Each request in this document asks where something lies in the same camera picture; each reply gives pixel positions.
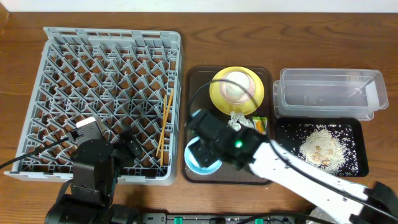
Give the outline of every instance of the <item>plastic lid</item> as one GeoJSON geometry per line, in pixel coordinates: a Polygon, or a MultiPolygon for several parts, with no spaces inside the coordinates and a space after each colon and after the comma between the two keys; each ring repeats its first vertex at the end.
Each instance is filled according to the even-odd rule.
{"type": "Polygon", "coordinates": [[[281,106],[280,99],[280,81],[274,82],[273,87],[273,100],[274,100],[274,111],[275,117],[310,117],[310,118],[356,118],[361,121],[370,121],[374,115],[367,113],[367,111],[349,111],[349,110],[312,110],[311,108],[306,109],[293,109],[287,110],[281,106]]]}
{"type": "Polygon", "coordinates": [[[285,68],[278,100],[285,110],[369,114],[388,107],[384,79],[377,70],[285,68]]]}

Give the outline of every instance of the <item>brown tray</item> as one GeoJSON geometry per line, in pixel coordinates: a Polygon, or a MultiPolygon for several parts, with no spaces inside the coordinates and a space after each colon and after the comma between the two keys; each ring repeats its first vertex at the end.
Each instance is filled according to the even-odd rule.
{"type": "MultiPolygon", "coordinates": [[[[222,69],[226,67],[222,66],[197,66],[191,68],[187,73],[187,79],[184,83],[187,88],[186,91],[186,104],[193,94],[205,83],[209,82],[213,77],[222,69]]],[[[265,116],[268,119],[267,132],[274,128],[274,111],[272,104],[272,76],[265,69],[261,67],[246,67],[253,72],[255,72],[262,83],[264,84],[264,100],[262,101],[260,107],[256,111],[256,116],[265,116]]],[[[208,88],[203,90],[192,103],[191,111],[199,109],[208,109],[213,113],[213,115],[219,117],[222,121],[226,123],[230,119],[230,116],[219,111],[216,106],[211,102],[210,94],[208,88]]],[[[194,136],[191,133],[187,133],[183,140],[183,149],[194,136]]],[[[242,169],[236,170],[231,164],[223,163],[223,165],[213,174],[210,175],[198,175],[192,172],[185,164],[184,158],[182,156],[182,175],[189,181],[193,183],[207,183],[207,184],[251,184],[251,185],[265,185],[269,184],[270,181],[267,179],[262,179],[249,171],[242,169]]]]}

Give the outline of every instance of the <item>gray plastic dish rack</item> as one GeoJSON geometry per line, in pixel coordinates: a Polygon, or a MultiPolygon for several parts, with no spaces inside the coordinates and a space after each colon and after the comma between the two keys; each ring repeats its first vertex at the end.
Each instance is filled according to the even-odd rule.
{"type": "MultiPolygon", "coordinates": [[[[51,144],[89,116],[100,117],[104,137],[132,127],[144,148],[119,184],[170,185],[177,167],[178,112],[182,84],[181,37],[177,32],[44,27],[39,71],[17,156],[51,144]],[[164,95],[174,96],[165,127],[164,165],[156,157],[164,95]]],[[[71,178],[75,142],[14,163],[5,174],[21,180],[64,182],[71,178]]]]}

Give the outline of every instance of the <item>white wall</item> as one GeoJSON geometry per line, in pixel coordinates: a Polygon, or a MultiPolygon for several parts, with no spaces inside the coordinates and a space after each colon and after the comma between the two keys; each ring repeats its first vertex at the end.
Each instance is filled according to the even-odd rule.
{"type": "Polygon", "coordinates": [[[10,12],[398,12],[398,0],[0,0],[10,12]]]}

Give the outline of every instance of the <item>chopstick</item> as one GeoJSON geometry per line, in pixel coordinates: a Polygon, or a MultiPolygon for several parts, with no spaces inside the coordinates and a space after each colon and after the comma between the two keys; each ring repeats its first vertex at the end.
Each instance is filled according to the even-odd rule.
{"type": "MultiPolygon", "coordinates": [[[[167,104],[167,111],[166,114],[164,115],[163,118],[163,126],[162,126],[162,133],[160,134],[160,139],[159,139],[159,143],[161,143],[162,145],[162,150],[160,153],[160,165],[163,165],[163,153],[164,153],[164,135],[165,135],[165,127],[166,127],[166,123],[167,123],[167,118],[169,117],[169,113],[170,113],[170,109],[171,109],[171,105],[173,102],[173,95],[174,95],[174,88],[172,89],[172,92],[170,94],[170,98],[169,98],[169,103],[167,104]]],[[[156,156],[159,153],[159,145],[157,146],[157,152],[156,152],[156,156]]]]}
{"type": "Polygon", "coordinates": [[[160,134],[159,143],[156,149],[156,156],[159,153],[160,145],[162,144],[162,139],[164,138],[164,116],[166,116],[166,100],[167,100],[167,93],[164,95],[164,102],[163,102],[163,120],[162,120],[162,132],[160,134]]]}

